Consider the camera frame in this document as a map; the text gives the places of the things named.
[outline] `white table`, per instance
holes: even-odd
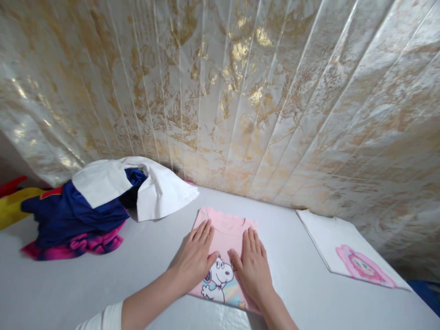
[[[73,329],[123,300],[166,270],[202,206],[258,222],[274,286],[299,329],[440,329],[440,319],[415,293],[329,273],[294,210],[199,190],[196,200],[164,219],[129,219],[120,233],[123,244],[107,255],[37,262],[19,253],[36,238],[32,217],[0,231],[0,329]],[[251,313],[184,296],[149,329],[265,325]]]

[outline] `pile of clothes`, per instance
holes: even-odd
[[[145,157],[98,160],[63,186],[22,202],[33,213],[38,237],[22,248],[35,260],[70,259],[86,252],[109,253],[137,207],[137,220],[167,216],[198,196],[197,188]]]

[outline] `marble pattern wallpaper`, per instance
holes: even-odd
[[[439,1],[3,0],[0,27],[0,129],[52,186],[146,156],[440,279]]]

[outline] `folded t-shirt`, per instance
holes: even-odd
[[[213,208],[201,208],[193,228],[208,219],[211,219],[211,224],[215,229],[209,254],[219,251],[220,257],[217,258],[205,279],[189,294],[260,314],[255,303],[241,289],[237,281],[237,269],[228,255],[228,251],[232,248],[237,251],[238,255],[242,254],[243,232],[249,227],[258,231],[257,223],[236,215],[215,211]]]
[[[331,273],[390,288],[411,291],[403,278],[377,253],[354,224],[297,211],[322,260]]]

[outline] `white cloth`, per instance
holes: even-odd
[[[107,308],[81,323],[75,330],[121,330],[122,303],[107,306]]]
[[[412,291],[352,223],[309,210],[297,214],[331,273]]]
[[[132,187],[124,170],[135,167],[148,176],[137,193],[138,221],[163,218],[198,196],[197,188],[184,182],[173,171],[140,156],[97,160],[75,173],[72,183],[94,209]]]

